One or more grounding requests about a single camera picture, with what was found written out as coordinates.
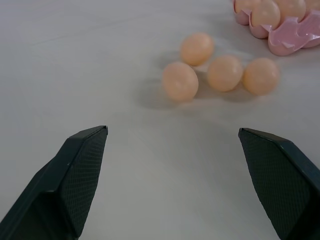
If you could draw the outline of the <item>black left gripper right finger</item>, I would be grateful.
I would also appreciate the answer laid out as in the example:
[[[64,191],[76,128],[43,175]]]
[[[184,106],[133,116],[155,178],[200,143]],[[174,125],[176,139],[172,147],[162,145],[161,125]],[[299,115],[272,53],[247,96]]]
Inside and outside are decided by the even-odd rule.
[[[290,140],[240,128],[254,190],[281,240],[320,238],[320,170]]]

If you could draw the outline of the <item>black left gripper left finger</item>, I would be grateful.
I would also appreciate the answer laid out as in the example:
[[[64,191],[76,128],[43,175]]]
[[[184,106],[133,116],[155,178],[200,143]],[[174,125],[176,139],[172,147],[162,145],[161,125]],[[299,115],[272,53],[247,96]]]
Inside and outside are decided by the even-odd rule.
[[[98,186],[108,127],[82,130],[30,180],[0,222],[2,240],[77,240]]]

